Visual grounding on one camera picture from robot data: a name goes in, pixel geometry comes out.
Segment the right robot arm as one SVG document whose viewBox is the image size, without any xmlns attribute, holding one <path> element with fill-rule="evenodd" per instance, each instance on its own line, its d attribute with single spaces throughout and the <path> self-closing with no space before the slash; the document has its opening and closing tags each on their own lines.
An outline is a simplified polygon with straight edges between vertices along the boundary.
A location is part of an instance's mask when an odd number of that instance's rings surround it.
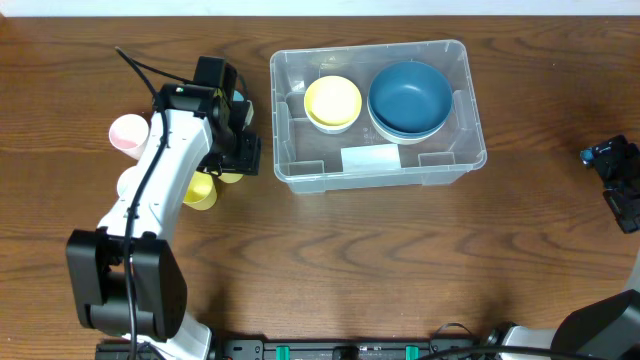
<svg viewBox="0 0 640 360">
<path fill-rule="evenodd" d="M 639 148 L 617 135 L 580 153 L 603 182 L 603 197 L 625 234 L 639 231 Z M 572 312 L 556 329 L 510 325 L 497 343 L 601 359 L 639 357 L 639 265 L 623 291 Z"/>
</svg>

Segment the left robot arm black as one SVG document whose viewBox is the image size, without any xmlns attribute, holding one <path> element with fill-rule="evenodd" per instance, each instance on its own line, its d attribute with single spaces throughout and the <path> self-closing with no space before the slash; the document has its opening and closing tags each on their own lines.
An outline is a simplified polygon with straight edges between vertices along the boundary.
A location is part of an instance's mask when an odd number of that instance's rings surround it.
<svg viewBox="0 0 640 360">
<path fill-rule="evenodd" d="M 101 359 L 212 359 L 213 331 L 188 314 L 187 285 L 171 251 L 197 172 L 255 176 L 261 140 L 244 82 L 225 59 L 202 56 L 190 80 L 152 89 L 151 133 L 131 183 L 93 230 L 74 230 L 66 260 L 80 324 L 127 337 Z"/>
</svg>

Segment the blue plastic cup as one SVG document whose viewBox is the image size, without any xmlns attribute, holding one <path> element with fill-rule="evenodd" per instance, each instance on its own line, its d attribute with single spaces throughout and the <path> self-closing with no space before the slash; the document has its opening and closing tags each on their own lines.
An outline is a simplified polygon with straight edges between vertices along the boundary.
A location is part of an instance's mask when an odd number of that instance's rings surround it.
<svg viewBox="0 0 640 360">
<path fill-rule="evenodd" d="M 239 91 L 233 95 L 232 122 L 242 128 L 248 127 L 254 116 L 253 103 L 246 99 Z"/>
</svg>

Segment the yellow small bowl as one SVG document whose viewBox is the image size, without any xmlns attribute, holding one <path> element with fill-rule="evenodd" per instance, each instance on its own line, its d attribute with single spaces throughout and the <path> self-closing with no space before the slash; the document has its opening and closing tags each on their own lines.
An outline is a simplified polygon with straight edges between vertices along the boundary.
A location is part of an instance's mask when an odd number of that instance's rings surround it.
<svg viewBox="0 0 640 360">
<path fill-rule="evenodd" d="M 341 124 L 360 116 L 362 95 L 358 87 L 341 76 L 324 76 L 315 80 L 304 94 L 304 110 L 327 125 Z"/>
</svg>

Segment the white plastic cup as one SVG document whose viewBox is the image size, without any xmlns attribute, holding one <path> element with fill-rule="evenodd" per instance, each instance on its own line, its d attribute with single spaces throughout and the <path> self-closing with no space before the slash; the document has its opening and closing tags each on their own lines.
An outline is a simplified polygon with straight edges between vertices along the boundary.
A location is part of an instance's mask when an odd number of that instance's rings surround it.
<svg viewBox="0 0 640 360">
<path fill-rule="evenodd" d="M 117 180 L 116 184 L 116 192 L 118 196 L 122 196 L 129 184 L 130 177 L 136 172 L 136 167 L 132 166 L 127 168 L 125 171 L 121 173 Z"/>
</svg>

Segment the clear plastic storage container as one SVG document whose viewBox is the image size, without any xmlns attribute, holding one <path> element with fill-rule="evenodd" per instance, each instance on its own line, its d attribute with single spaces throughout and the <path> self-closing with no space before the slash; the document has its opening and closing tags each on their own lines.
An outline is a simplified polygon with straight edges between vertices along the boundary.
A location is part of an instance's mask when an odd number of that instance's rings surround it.
<svg viewBox="0 0 640 360">
<path fill-rule="evenodd" d="M 411 145 L 388 141 L 369 110 L 346 131 L 327 134 L 304 109 L 315 80 L 341 76 L 363 96 L 385 67 L 422 62 L 452 86 L 452 112 L 443 126 Z M 488 160 L 468 52 L 457 40 L 279 50 L 270 59 L 274 173 L 296 194 L 398 185 L 446 185 Z"/>
</svg>

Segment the white small bowl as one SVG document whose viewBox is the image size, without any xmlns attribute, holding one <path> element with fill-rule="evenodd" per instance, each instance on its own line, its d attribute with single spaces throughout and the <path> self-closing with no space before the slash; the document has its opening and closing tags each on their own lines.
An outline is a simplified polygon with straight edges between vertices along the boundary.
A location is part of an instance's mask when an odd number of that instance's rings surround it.
<svg viewBox="0 0 640 360">
<path fill-rule="evenodd" d="M 343 132 L 346 132 L 357 120 L 357 117 L 355 117 L 341 124 L 327 125 L 325 123 L 320 122 L 318 118 L 312 113 L 307 113 L 307 117 L 316 129 L 318 129 L 322 133 L 329 134 L 329 135 L 336 135 L 336 134 L 341 134 Z"/>
</svg>

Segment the dark blue bowl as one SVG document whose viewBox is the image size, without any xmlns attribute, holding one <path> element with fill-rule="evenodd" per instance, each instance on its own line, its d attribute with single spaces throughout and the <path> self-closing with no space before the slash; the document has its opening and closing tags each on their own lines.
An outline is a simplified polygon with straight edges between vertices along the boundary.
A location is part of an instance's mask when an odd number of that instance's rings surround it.
<svg viewBox="0 0 640 360">
<path fill-rule="evenodd" d="M 370 101 L 392 129 L 418 133 L 439 125 L 453 109 L 448 79 L 431 65 L 403 61 L 378 72 L 369 87 Z"/>
<path fill-rule="evenodd" d="M 380 128 L 384 133 L 389 134 L 390 136 L 395 136 L 397 138 L 407 139 L 407 140 L 427 138 L 435 134 L 436 132 L 438 132 L 448 120 L 448 116 L 446 116 L 445 119 L 439 125 L 436 125 L 433 129 L 430 129 L 424 132 L 418 132 L 418 133 L 407 133 L 407 132 L 402 132 L 399 130 L 392 129 L 389 125 L 384 124 L 382 122 L 382 119 L 377 115 L 377 113 L 373 109 L 370 101 L 367 101 L 367 109 L 369 111 L 369 115 L 371 116 L 373 125 L 375 125 L 377 128 Z"/>
</svg>

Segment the beige large bowl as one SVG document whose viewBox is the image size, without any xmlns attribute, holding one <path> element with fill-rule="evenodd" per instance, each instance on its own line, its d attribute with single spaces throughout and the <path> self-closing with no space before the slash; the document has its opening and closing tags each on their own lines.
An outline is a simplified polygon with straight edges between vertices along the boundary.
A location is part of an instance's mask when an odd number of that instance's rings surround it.
<svg viewBox="0 0 640 360">
<path fill-rule="evenodd" d="M 384 128 L 382 126 L 382 123 L 378 121 L 376 118 L 372 118 L 371 122 L 372 122 L 373 128 L 378 132 L 378 134 L 382 138 L 399 145 L 413 145 L 413 144 L 420 143 L 426 140 L 427 138 L 431 137 L 432 135 L 435 135 L 444 126 L 444 124 L 441 124 L 437 126 L 434 130 L 428 131 L 427 133 L 422 135 L 398 135 Z"/>
</svg>

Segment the yellow plastic cup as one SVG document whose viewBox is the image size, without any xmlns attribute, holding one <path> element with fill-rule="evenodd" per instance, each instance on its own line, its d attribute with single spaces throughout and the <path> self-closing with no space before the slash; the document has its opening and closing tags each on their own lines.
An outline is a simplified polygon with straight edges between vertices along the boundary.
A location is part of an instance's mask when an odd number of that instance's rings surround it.
<svg viewBox="0 0 640 360">
<path fill-rule="evenodd" d="M 192 209 L 205 211 L 214 206 L 217 191 L 210 174 L 196 171 L 191 178 L 183 203 Z"/>
<path fill-rule="evenodd" d="M 234 184 L 239 182 L 243 177 L 243 174 L 238 173 L 222 173 L 218 176 L 218 179 L 226 184 Z"/>
</svg>

